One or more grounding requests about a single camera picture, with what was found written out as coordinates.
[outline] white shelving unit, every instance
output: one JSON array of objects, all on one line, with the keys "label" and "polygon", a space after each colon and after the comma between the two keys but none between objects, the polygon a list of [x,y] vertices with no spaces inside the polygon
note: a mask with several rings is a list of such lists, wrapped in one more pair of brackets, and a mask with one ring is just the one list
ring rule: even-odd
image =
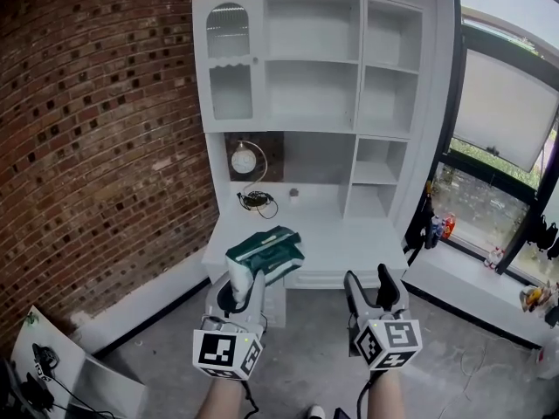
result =
[{"label": "white shelving unit", "polygon": [[[393,222],[412,168],[405,163],[415,160],[408,144],[422,130],[422,9],[394,0],[193,0],[192,12],[220,210],[203,260],[212,280],[229,248],[278,224],[305,247],[286,287],[341,287],[347,269],[371,286],[376,276],[367,275],[381,262],[401,274]],[[246,183],[229,173],[224,133],[255,131],[284,132],[283,182],[252,187],[278,203],[273,220],[239,206]]]}]

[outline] shoe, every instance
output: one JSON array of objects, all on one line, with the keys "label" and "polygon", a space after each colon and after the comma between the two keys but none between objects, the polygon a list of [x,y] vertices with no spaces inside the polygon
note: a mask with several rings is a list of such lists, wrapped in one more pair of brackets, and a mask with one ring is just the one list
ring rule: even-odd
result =
[{"label": "shoe", "polygon": [[313,405],[307,412],[307,419],[326,419],[326,413],[322,407]]}]

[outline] black baseboard trim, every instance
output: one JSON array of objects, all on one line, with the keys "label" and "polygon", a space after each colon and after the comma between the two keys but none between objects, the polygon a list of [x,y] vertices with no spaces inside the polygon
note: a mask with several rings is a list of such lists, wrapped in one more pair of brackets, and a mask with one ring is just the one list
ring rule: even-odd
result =
[{"label": "black baseboard trim", "polygon": [[155,313],[154,315],[152,315],[151,317],[146,319],[143,323],[141,323],[140,325],[136,326],[131,331],[122,335],[118,340],[113,341],[110,345],[107,345],[107,346],[103,347],[101,350],[97,351],[95,354],[93,354],[93,357],[95,357],[96,359],[99,359],[99,360],[104,358],[104,357],[107,357],[110,353],[112,353],[118,347],[122,346],[127,341],[132,340],[138,333],[140,333],[141,331],[146,330],[148,327],[154,325],[157,321],[159,321],[165,315],[173,312],[182,303],[184,303],[185,301],[188,301],[190,298],[192,298],[194,295],[196,295],[198,292],[200,292],[202,289],[204,289],[205,286],[207,286],[209,284],[210,284],[210,279],[206,278],[201,283],[198,283],[197,285],[192,287],[184,295],[181,295],[179,298],[175,299],[175,301],[173,301],[171,304],[164,307],[158,313]]},{"label": "black baseboard trim", "polygon": [[497,326],[493,326],[492,324],[489,324],[487,322],[485,322],[483,319],[479,319],[477,317],[474,317],[473,315],[471,315],[470,313],[464,312],[460,309],[458,309],[457,307],[454,307],[446,302],[444,302],[442,299],[436,298],[434,296],[432,296],[430,293],[424,292],[421,289],[418,289],[416,286],[411,285],[409,283],[406,283],[404,281],[402,281],[402,283],[404,284],[405,288],[408,290],[409,293],[412,293],[413,295],[424,299],[425,301],[428,301],[429,303],[435,305],[436,307],[440,307],[443,310],[446,310],[447,312],[451,313],[452,315],[456,315],[457,317],[464,319],[465,321],[468,321],[469,323],[472,323],[473,325],[477,326],[477,327],[481,327],[482,329],[485,329],[486,331],[490,332],[490,333],[494,333],[495,335],[499,335],[501,338],[503,339],[507,339],[512,341],[514,344],[516,345],[520,345],[522,347],[525,347],[527,349],[540,349],[541,346],[540,345],[536,345],[535,343],[532,343],[531,341],[528,340],[524,340],[521,337],[517,337],[516,335],[513,335],[507,331],[503,331],[502,329],[499,329]]}]

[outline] gray floor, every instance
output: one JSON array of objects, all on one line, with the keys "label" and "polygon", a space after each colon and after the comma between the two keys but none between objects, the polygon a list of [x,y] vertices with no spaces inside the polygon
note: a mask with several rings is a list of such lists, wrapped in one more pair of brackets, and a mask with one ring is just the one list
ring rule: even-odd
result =
[{"label": "gray floor", "polygon": [[[205,293],[106,358],[148,386],[142,419],[196,414],[210,383],[191,364]],[[559,402],[557,383],[534,377],[528,350],[413,296],[411,314],[422,325],[424,349],[400,372],[408,419],[540,419]],[[254,417],[291,419],[314,402],[327,417],[336,407],[355,417],[367,370],[361,358],[348,357],[348,317],[342,291],[287,292],[287,328],[268,330],[251,378],[261,411]]]}]

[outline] red brick wall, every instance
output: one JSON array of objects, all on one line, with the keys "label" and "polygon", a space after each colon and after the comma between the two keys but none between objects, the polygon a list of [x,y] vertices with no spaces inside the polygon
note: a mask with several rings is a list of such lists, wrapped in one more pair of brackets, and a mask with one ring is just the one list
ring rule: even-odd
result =
[{"label": "red brick wall", "polygon": [[67,332],[203,247],[217,219],[190,0],[2,0],[0,348]]}]

